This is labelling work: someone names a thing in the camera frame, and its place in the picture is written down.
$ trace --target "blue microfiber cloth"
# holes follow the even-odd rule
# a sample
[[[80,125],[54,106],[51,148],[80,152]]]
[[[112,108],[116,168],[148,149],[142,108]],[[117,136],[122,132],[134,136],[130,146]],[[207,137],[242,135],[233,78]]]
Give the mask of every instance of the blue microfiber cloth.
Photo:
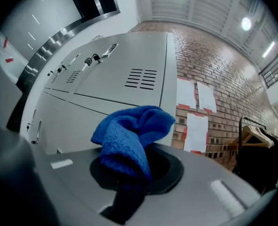
[[[152,181],[145,147],[166,136],[175,119],[156,106],[114,112],[100,122],[91,141],[103,146],[101,163],[139,179]]]

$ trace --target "black hole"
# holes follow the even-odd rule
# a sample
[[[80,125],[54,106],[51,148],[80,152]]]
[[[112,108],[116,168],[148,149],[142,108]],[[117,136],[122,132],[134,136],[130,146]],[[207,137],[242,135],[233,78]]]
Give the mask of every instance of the black hole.
[[[151,84],[144,84],[144,83],[141,83],[141,85],[151,85]],[[151,86],[154,86],[154,85],[151,85]]]
[[[151,88],[145,88],[145,87],[140,87],[141,89],[151,89]],[[153,90],[153,89],[151,89],[151,90]]]
[[[143,80],[143,81],[150,81],[150,80]],[[150,81],[150,82],[154,82],[154,81]]]

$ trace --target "brick wall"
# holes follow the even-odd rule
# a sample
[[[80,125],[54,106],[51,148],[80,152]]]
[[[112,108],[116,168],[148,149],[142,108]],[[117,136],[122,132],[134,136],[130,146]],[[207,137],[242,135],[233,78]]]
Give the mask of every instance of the brick wall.
[[[220,38],[205,31],[171,22],[143,22],[131,32],[172,32],[175,41],[177,75],[202,81],[214,89],[217,113],[176,107],[172,146],[183,149],[183,131],[188,112],[207,114],[209,144],[205,156],[232,170],[236,165],[236,146],[228,140],[238,136],[239,119],[246,115],[268,126],[278,135],[278,119],[272,111],[265,89],[255,68],[240,52]]]

